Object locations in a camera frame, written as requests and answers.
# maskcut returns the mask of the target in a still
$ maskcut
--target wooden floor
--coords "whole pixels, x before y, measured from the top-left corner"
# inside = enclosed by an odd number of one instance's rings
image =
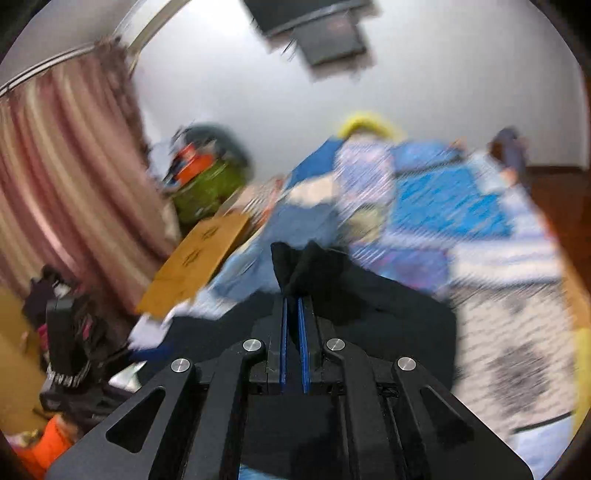
[[[535,174],[532,197],[591,291],[591,186],[587,173]]]

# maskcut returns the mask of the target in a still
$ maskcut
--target curtain rod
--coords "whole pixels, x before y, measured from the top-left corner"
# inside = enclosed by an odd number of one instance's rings
[[[47,60],[43,60],[42,62],[33,65],[32,67],[19,73],[14,78],[2,85],[2,87],[0,87],[0,97],[5,95],[10,89],[13,89],[17,85],[20,85],[22,82],[37,75],[38,73],[41,73],[44,70],[47,70],[48,68],[53,67],[54,65],[57,65],[58,63],[61,63],[63,61],[73,59],[74,57],[78,57],[80,55],[84,55],[85,53],[88,53],[94,49],[94,43],[85,44],[81,47],[76,47],[71,50],[59,53],[58,55],[55,55]]]

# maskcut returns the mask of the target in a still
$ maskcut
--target blue blanket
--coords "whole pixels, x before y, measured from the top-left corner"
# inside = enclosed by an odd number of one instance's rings
[[[465,166],[444,166],[397,178],[387,230],[459,238],[511,234],[496,195],[481,195]]]

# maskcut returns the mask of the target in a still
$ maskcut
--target yellow object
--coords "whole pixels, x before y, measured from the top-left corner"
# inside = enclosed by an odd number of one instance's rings
[[[338,136],[346,140],[360,129],[373,132],[374,134],[391,140],[394,143],[403,142],[408,138],[408,134],[405,131],[390,124],[379,115],[362,112],[350,116],[339,130]]]
[[[591,299],[570,258],[562,253],[563,282],[566,301],[573,317],[577,407],[573,435],[591,407]]]
[[[591,407],[591,329],[580,328],[574,331],[577,348],[576,375],[579,398],[574,414],[574,433],[577,432],[589,407]]]
[[[163,319],[175,305],[193,298],[244,240],[248,220],[244,213],[230,213],[199,222],[156,273],[136,312]]]

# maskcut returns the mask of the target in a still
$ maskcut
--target blue pillow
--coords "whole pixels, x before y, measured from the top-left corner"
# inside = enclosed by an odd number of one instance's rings
[[[392,147],[396,173],[436,167],[457,159],[461,154],[457,148],[440,141],[408,141]]]

